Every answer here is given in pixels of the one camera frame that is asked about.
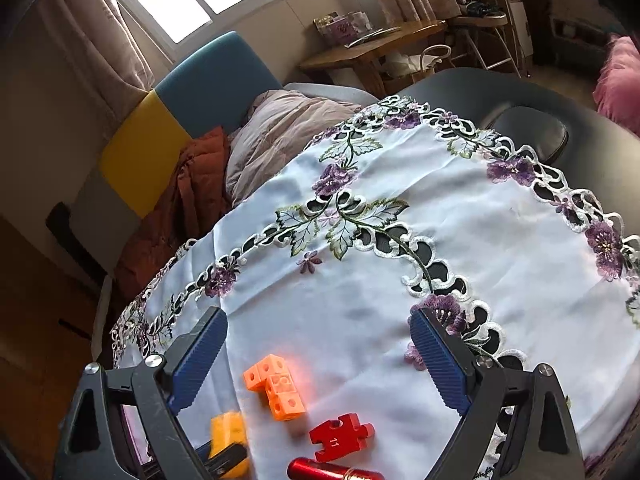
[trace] orange connecting cubes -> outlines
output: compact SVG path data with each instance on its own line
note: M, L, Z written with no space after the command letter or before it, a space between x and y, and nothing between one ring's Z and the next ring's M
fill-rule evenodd
M282 357L269 354L243 375L248 390L265 390L271 415L276 420L291 420L306 412Z

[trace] blue gripper pad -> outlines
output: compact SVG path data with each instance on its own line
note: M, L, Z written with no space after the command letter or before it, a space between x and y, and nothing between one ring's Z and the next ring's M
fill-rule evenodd
M195 341L172 374L172 391L167 405L174 415L192 405L226 339L227 322L222 310L218 309L210 319L203 323L201 321L189 334L184 335L195 338ZM174 345L184 336L176 338Z
M420 310L411 316L410 331L415 348L422 357L442 400L449 408L464 416L471 402L466 394L466 375L458 362Z

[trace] yellow cushion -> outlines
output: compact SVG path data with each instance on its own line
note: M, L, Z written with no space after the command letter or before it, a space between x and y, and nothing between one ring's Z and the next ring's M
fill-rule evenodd
M122 123L102 152L100 171L140 218L151 212L169 183L190 135L155 90Z

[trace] purple flower embroidery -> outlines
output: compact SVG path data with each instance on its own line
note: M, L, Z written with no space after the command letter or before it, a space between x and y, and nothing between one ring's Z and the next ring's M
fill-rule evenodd
M430 294L422 300L420 303L411 307L411 314L413 314L419 308L428 308L433 310L436 314L436 318L440 324L446 329L447 334L460 336L463 330L466 328L466 315L456 299L447 294L446 296L437 296L436 294Z
M320 218L318 219L321 227L327 227L327 226L333 227L339 222L339 220L340 220L340 213L338 213L337 209L334 209L332 207L325 209L320 215Z
M385 120L387 128L400 128L401 130L415 128L418 124L420 124L420 114L415 110L405 114L393 115Z
M556 207L556 213L562 213L567 218L569 217L569 211L574 208L574 203L567 197L564 197L562 200L556 199L551 205Z
M440 114L440 121L445 124L453 124L458 120L458 116L453 112L444 112Z
M338 164L331 163L322 172L320 179L311 186L316 196L331 196L353 182L355 171L345 170Z
M320 132L319 134L314 135L311 139L311 144L317 144L321 140L325 140L328 137L334 136L339 131L340 131L340 125L332 126L331 128L328 128L327 130L325 130L324 132Z
M236 282L236 273L226 267L216 267L216 272L209 278L204 286L204 293L213 298L219 296L224 298Z
M598 274L608 282L618 279L623 263L620 234L606 222L591 224L584 234L589 247L596 253Z
M316 265L320 265L322 260L318 258L318 251L305 253L305 256L298 262L300 266L300 274L309 271L310 274L316 272Z
M404 362L414 365L414 368L419 372L423 372L427 369L427 366L424 364L422 357L420 357L420 354L418 353L418 349L413 343L409 343L406 346L406 351L404 352Z
M536 178L533 164L530 160L518 156L511 160L495 160L486 167L486 176L494 184L506 182L509 178L521 186L531 186Z

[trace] red puzzle piece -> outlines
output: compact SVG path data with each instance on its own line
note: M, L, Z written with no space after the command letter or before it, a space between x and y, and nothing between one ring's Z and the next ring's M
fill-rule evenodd
M358 415L347 413L338 420L328 420L309 431L312 444L322 444L316 452L318 462L331 462L367 447L366 438L373 436L371 424L360 424Z

